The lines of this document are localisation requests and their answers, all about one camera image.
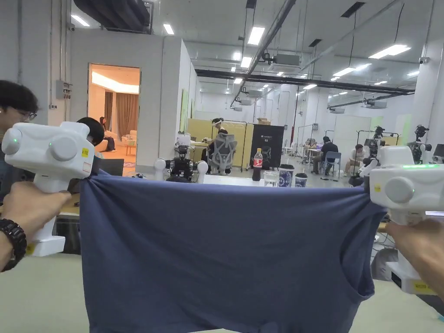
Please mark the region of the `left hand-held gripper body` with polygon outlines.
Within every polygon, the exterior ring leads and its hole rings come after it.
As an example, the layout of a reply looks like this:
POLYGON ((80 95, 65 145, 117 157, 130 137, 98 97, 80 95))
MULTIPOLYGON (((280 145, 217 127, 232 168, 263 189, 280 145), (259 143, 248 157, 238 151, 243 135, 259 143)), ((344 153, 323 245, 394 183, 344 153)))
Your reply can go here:
POLYGON ((34 184, 45 193, 68 189, 72 179, 90 177, 98 164, 88 141, 89 127, 78 122, 60 126, 14 124, 4 135, 5 162, 35 174, 34 184))

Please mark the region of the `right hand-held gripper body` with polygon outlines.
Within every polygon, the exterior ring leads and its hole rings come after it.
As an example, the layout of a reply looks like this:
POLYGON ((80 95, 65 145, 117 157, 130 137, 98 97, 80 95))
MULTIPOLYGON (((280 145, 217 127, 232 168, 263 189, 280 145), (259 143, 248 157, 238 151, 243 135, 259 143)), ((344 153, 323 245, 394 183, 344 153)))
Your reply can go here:
POLYGON ((371 201, 388 209, 390 221, 413 226, 431 218, 443 226, 444 167, 414 164, 408 146, 378 149, 379 166, 366 172, 364 189, 371 201))

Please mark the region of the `person's left hand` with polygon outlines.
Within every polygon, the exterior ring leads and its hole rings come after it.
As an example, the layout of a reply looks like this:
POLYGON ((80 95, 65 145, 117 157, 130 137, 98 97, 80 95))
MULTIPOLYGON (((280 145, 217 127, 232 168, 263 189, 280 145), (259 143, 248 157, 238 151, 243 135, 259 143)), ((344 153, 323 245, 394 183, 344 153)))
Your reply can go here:
POLYGON ((1 216, 18 224, 30 241, 70 199, 68 191, 45 193, 34 183, 16 182, 4 198, 1 216))

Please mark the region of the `person's right hand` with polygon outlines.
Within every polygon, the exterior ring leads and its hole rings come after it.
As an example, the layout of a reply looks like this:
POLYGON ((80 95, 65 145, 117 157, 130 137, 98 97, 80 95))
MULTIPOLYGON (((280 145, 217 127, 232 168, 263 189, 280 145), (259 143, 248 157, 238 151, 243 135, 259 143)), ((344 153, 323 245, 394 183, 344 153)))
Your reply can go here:
POLYGON ((444 225, 426 219, 416 225, 390 222, 385 230, 422 281, 444 299, 444 225))

